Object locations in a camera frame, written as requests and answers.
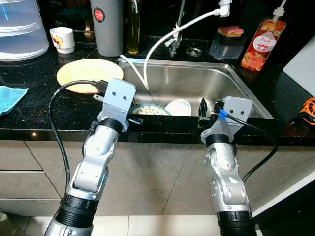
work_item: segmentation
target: gray thermos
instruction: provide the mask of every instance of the gray thermos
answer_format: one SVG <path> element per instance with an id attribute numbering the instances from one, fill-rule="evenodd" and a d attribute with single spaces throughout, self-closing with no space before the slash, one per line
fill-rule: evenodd
<path id="1" fill-rule="evenodd" d="M 91 0 L 97 50 L 103 56 L 123 53 L 124 0 Z"/>

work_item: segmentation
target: white hose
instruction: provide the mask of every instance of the white hose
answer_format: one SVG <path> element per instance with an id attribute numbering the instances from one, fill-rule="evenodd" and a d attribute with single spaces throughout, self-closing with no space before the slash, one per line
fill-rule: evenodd
<path id="1" fill-rule="evenodd" d="M 176 34 L 177 32 L 179 31 L 182 31 L 183 29 L 195 24 L 196 22 L 204 19 L 204 18 L 207 18 L 209 16 L 212 16 L 212 15 L 220 15 L 220 9 L 216 9 L 214 11 L 211 11 L 211 12 L 208 12 L 206 14 L 203 14 L 195 19 L 193 19 L 192 21 L 189 21 L 188 23 L 176 28 L 175 30 L 173 30 L 172 32 L 168 33 L 166 36 L 164 36 L 163 38 L 161 38 L 158 42 L 156 42 L 155 45 L 153 45 L 153 47 L 149 50 L 147 56 L 146 56 L 146 59 L 144 60 L 144 66 L 143 66 L 143 75 L 144 75 L 144 84 L 146 84 L 147 86 L 146 89 L 149 90 L 149 85 L 148 85 L 148 78 L 147 78 L 147 66 L 148 66 L 148 61 L 149 61 L 149 58 L 151 56 L 151 54 L 153 53 L 153 51 L 162 43 L 164 42 L 165 40 L 167 40 L 169 37 L 171 37 L 172 35 Z"/>
<path id="2" fill-rule="evenodd" d="M 128 62 L 128 64 L 132 67 L 132 69 L 134 70 L 134 72 L 136 72 L 137 76 L 139 77 L 139 79 L 141 80 L 141 82 L 143 83 L 144 87 L 146 88 L 147 91 L 149 91 L 149 85 L 148 82 L 145 81 L 142 77 L 142 75 L 140 74 L 139 70 L 135 67 L 135 65 L 130 61 L 129 58 L 126 58 L 124 55 L 120 55 L 120 57 L 125 60 L 126 62 Z"/>

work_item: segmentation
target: white cutting board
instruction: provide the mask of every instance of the white cutting board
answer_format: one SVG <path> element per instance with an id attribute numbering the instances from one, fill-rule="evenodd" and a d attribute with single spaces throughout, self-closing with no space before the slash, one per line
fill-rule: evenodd
<path id="1" fill-rule="evenodd" d="M 283 71 L 315 96 L 315 36 L 283 68 Z"/>

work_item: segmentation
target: cooking oil bottle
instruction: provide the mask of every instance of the cooking oil bottle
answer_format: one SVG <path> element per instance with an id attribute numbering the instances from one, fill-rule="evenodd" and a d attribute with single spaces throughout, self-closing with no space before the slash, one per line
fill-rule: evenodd
<path id="1" fill-rule="evenodd" d="M 128 0 L 127 51 L 131 55 L 139 53 L 141 0 Z"/>

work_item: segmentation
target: kitchen sink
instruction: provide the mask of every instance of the kitchen sink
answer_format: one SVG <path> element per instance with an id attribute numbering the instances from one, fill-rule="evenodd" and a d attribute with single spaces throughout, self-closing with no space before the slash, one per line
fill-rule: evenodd
<path id="1" fill-rule="evenodd" d="M 142 74 L 144 60 L 131 61 Z M 124 71 L 124 80 L 137 88 L 134 97 L 136 104 L 154 103 L 165 107 L 175 99 L 185 99 L 191 104 L 191 115 L 198 116 L 202 98 L 205 98 L 211 108 L 214 101 L 235 96 L 253 102 L 250 118 L 273 118 L 228 64 L 150 60 L 148 64 L 150 91 L 145 89 L 129 64 L 121 61 L 119 66 Z"/>

